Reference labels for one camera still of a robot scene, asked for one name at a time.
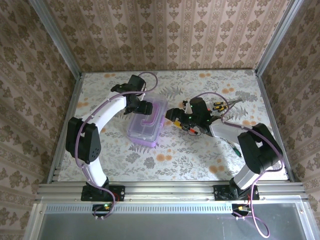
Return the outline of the aluminium frame post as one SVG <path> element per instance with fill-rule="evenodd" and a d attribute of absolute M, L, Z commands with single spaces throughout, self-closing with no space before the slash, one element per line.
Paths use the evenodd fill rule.
<path fill-rule="evenodd" d="M 63 37 L 62 31 L 59 29 L 57 22 L 54 19 L 53 14 L 50 12 L 49 5 L 45 0 L 28 0 L 31 6 L 34 8 L 36 14 L 38 15 L 40 21 L 44 25 L 48 34 L 52 38 L 55 46 L 57 47 L 59 53 L 64 59 L 69 70 L 73 74 L 74 78 L 77 80 L 81 76 L 81 69 L 77 64 L 77 61 L 68 46 L 65 38 Z"/>
<path fill-rule="evenodd" d="M 281 20 L 279 21 L 275 31 L 273 32 L 266 49 L 261 56 L 259 63 L 255 68 L 255 73 L 257 76 L 261 76 L 266 70 L 269 62 L 271 61 L 273 55 L 275 54 L 277 48 L 279 47 L 282 39 L 287 33 L 290 25 L 292 24 L 295 16 L 301 8 L 304 0 L 290 0 L 286 10 L 284 11 Z"/>

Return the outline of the long aluminium mounting rail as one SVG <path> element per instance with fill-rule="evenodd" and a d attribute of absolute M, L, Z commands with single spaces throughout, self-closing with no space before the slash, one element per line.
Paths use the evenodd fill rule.
<path fill-rule="evenodd" d="M 216 186 L 227 185 L 227 181 L 129 181 L 111 182 L 111 186 L 124 186 L 125 203 L 205 203 L 215 200 Z M 36 202 L 75 203 L 81 200 L 84 182 L 59 182 L 41 184 Z M 259 198 L 263 202 L 273 200 L 301 199 L 308 194 L 300 182 L 288 180 L 259 181 Z"/>

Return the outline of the small circuit board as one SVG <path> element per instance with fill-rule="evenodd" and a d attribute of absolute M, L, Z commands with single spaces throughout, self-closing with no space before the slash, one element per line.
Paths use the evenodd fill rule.
<path fill-rule="evenodd" d="M 232 215 L 235 217 L 248 216 L 252 210 L 249 204 L 232 204 Z"/>
<path fill-rule="evenodd" d="M 105 218 L 113 207 L 112 203 L 94 204 L 92 206 L 92 215 L 97 218 Z"/>

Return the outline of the clear plastic box lid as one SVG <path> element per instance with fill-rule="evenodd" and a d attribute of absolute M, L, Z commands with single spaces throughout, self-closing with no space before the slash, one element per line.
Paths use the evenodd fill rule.
<path fill-rule="evenodd" d="M 155 93 L 147 93 L 143 99 L 152 103 L 152 113 L 134 113 L 127 126 L 127 137 L 135 144 L 153 148 L 164 125 L 168 100 L 164 95 Z"/>

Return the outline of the purple plastic tool box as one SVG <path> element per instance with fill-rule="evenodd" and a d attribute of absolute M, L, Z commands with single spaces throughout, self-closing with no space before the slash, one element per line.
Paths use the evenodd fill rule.
<path fill-rule="evenodd" d="M 134 143 L 146 147 L 155 147 L 164 126 L 165 117 L 154 124 L 143 124 L 142 119 L 131 119 L 126 129 L 127 137 Z"/>

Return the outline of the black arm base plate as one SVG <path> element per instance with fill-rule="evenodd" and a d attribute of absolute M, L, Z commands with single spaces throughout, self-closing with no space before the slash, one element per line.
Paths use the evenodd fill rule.
<path fill-rule="evenodd" d="M 213 194 L 216 201 L 235 201 L 235 200 L 248 200 L 249 197 L 253 200 L 259 200 L 260 195 L 258 187 L 253 187 L 253 194 L 251 196 L 252 188 L 249 186 L 246 189 L 240 189 L 231 185 L 214 185 Z"/>
<path fill-rule="evenodd" d="M 110 192 L 113 193 L 115 201 L 123 202 L 125 198 L 125 186 L 124 185 L 110 185 Z M 89 184 L 86 184 L 82 188 L 81 201 L 83 202 L 112 202 L 113 197 L 105 190 L 98 189 Z"/>

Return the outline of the grey metal panel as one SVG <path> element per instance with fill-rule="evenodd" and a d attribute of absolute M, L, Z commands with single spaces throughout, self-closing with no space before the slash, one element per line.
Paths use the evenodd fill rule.
<path fill-rule="evenodd" d="M 307 203 L 276 200 L 255 204 L 257 220 L 229 214 L 45 213 L 33 206 L 23 240 L 320 240 Z"/>

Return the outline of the aluminium side rail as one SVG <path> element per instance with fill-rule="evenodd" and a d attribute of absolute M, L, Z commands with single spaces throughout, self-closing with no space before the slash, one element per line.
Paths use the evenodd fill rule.
<path fill-rule="evenodd" d="M 62 165 L 65 151 L 66 151 L 66 137 L 67 137 L 68 122 L 76 112 L 76 108 L 79 101 L 79 97 L 81 95 L 85 75 L 86 75 L 85 73 L 81 73 L 79 78 L 75 82 L 75 86 L 72 92 L 72 96 L 69 102 L 67 113 L 65 115 L 65 120 L 63 122 L 60 137 L 56 147 L 56 151 L 55 151 L 51 168 L 46 181 L 47 184 L 52 184 L 53 182 L 58 181 L 59 171 L 61 169 L 61 165 Z"/>
<path fill-rule="evenodd" d="M 285 170 L 286 170 L 288 179 L 291 182 L 295 182 L 295 177 L 292 172 L 292 168 L 291 168 L 291 165 L 290 165 L 290 162 L 289 162 L 289 159 L 288 159 L 288 156 L 287 156 L 287 153 L 286 153 L 286 150 L 285 150 L 285 147 L 284 147 L 277 123 L 276 123 L 276 119 L 275 119 L 275 116 L 274 116 L 274 113 L 273 113 L 273 110 L 272 110 L 272 107 L 271 107 L 271 104 L 270 104 L 270 101 L 269 101 L 269 98 L 268 98 L 268 95 L 267 95 L 267 92 L 266 92 L 266 89 L 265 89 L 265 86 L 263 83 L 263 80 L 259 74 L 256 74 L 256 78 L 257 78 L 257 83 L 258 83 L 258 86 L 259 86 L 259 89 L 260 89 L 260 92 L 261 92 L 261 95 L 262 95 L 262 98 L 264 101 L 266 112 L 269 117 L 270 125 L 271 125 L 271 128 L 274 133 L 274 138 L 277 141 L 278 145 L 280 146 L 280 148 L 283 152 L 283 162 L 284 162 L 284 166 L 285 166 Z"/>

